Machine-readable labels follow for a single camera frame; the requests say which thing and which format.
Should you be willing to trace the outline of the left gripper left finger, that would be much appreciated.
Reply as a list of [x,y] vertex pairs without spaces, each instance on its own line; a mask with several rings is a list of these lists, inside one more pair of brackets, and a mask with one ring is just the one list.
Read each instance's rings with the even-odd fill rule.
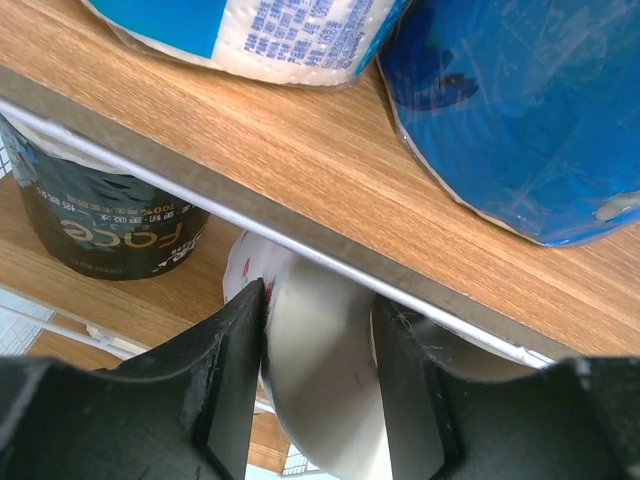
[[255,280],[173,339],[107,370],[1,361],[5,479],[241,479],[264,328]]

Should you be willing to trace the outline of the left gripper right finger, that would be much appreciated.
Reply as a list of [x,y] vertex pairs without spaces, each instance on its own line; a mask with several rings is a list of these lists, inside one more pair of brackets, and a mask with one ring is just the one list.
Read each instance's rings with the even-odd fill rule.
[[396,479],[635,479],[639,361],[540,369],[384,297],[372,329]]

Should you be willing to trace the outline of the white dotted paper roll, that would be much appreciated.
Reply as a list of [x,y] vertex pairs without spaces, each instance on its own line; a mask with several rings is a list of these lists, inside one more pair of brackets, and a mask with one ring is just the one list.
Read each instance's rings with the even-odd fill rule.
[[445,450],[433,420],[389,434],[371,332],[375,294],[255,233],[233,245],[223,277],[230,300],[250,281],[265,286],[261,381],[291,442],[338,479],[429,479]]

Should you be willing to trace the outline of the black paper roll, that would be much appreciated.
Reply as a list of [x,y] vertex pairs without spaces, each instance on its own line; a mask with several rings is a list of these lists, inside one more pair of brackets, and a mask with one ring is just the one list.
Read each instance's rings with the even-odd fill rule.
[[103,280],[167,273],[195,249],[206,211],[5,114],[1,139],[46,250]]

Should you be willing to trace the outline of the light blue paper roll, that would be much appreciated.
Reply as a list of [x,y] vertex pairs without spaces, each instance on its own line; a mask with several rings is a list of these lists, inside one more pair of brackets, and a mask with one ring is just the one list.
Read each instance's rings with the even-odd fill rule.
[[378,64],[456,202],[548,247],[638,222],[637,2],[414,1]]

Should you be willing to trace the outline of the dark blue paper roll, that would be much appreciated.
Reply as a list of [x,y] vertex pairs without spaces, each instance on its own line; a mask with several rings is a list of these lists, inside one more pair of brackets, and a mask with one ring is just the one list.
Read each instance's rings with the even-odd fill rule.
[[338,88],[368,66],[404,1],[100,1],[128,46],[277,85]]

